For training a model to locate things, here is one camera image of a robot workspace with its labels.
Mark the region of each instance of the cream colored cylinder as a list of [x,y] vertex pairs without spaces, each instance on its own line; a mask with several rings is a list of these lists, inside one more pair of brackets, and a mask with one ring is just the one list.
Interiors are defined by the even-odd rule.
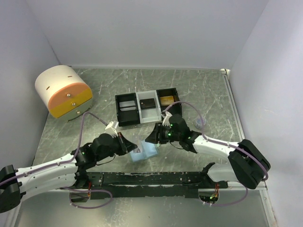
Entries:
[[87,102],[92,101],[89,86],[66,65],[54,66],[42,72],[36,79],[35,88],[55,118],[65,116],[64,119],[70,120],[77,117],[90,106]]

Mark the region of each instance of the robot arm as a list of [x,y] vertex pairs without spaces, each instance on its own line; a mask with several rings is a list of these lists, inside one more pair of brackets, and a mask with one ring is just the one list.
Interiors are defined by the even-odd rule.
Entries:
[[61,187],[81,188],[88,181],[86,170],[113,155],[125,155],[137,146],[116,132],[110,122],[106,133],[56,160],[40,165],[14,169],[6,166],[0,171],[0,213],[18,206],[34,195]]
[[269,162],[249,140],[226,142],[215,140],[200,132],[191,131],[180,115],[166,112],[162,123],[156,123],[146,142],[165,144],[178,141],[180,146],[193,153],[203,153],[229,161],[228,164],[212,164],[208,176],[214,181],[239,181],[245,187],[255,189],[264,177],[264,170],[249,156],[235,148],[241,148],[253,156],[266,171]]

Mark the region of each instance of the gray wall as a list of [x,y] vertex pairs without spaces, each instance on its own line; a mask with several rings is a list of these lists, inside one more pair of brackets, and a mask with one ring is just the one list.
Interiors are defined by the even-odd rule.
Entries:
[[25,1],[0,1],[0,31],[0,167],[18,168],[33,161],[47,116],[35,79],[58,61]]
[[268,0],[27,0],[62,64],[231,68]]
[[280,227],[303,223],[302,11],[302,0],[271,0],[231,74],[245,135],[272,165],[267,184]]

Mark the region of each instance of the table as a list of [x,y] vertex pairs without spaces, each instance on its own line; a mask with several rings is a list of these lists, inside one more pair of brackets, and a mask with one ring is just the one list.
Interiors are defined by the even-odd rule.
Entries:
[[[118,70],[78,69],[76,72],[91,87],[94,103],[90,111],[109,122],[116,119],[115,94],[176,87],[183,101],[194,104],[206,118],[205,133],[227,141],[243,138],[226,76],[219,70]],[[183,118],[195,130],[197,114],[183,105]],[[51,161],[77,147],[80,118],[61,122],[48,116],[34,165]],[[144,139],[154,123],[121,128],[131,140]],[[91,142],[104,132],[104,126],[88,116],[85,120],[82,144]],[[106,165],[88,171],[149,172],[201,171],[209,162],[223,161],[207,155],[178,150],[161,145],[156,157],[133,163],[129,155],[116,157]],[[220,202],[238,200],[243,188],[232,187],[220,192]],[[76,209],[69,205],[68,192],[56,190],[32,197],[9,214],[9,226],[16,227],[183,227],[183,226],[276,226],[266,187],[249,192],[241,203],[227,208],[209,208],[197,199],[184,197],[115,198],[112,203],[96,210]],[[104,201],[90,201],[96,206]]]
[[[206,119],[205,133],[226,141],[240,141],[229,94],[223,75],[219,70],[108,70],[78,69],[76,72],[91,87],[93,106],[89,110],[106,122],[116,120],[115,95],[176,87],[179,98],[196,106]],[[182,105],[183,118],[192,130],[197,113],[190,106]],[[48,116],[34,165],[59,158],[76,149],[80,118],[62,122]],[[154,127],[146,123],[119,130],[125,138],[135,142],[144,140]],[[91,116],[85,120],[82,144],[92,142],[104,132],[104,125]],[[222,163],[219,158],[186,152],[171,146],[161,145],[156,157],[133,163],[130,155],[116,157],[113,162],[96,166],[91,172],[167,172],[201,171],[210,162]]]

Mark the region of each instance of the marble table top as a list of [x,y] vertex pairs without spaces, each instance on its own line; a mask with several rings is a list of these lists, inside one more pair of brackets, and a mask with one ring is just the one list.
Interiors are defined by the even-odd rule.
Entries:
[[[75,69],[93,91],[90,112],[106,122],[116,120],[115,95],[175,87],[181,101],[196,106],[206,119],[205,134],[226,140],[239,141],[236,121],[229,101],[226,84],[219,70],[123,70]],[[183,118],[192,130],[197,113],[182,105]],[[45,128],[34,159],[34,165],[59,158],[76,149],[81,118],[69,122],[47,117]],[[146,123],[118,128],[128,140],[144,140],[154,127]],[[104,132],[105,126],[91,116],[84,123],[82,145],[92,142]],[[217,157],[179,150],[170,144],[161,145],[159,154],[134,163],[130,155],[117,156],[113,162],[96,166],[89,172],[167,172],[201,171],[210,162],[222,163]]]

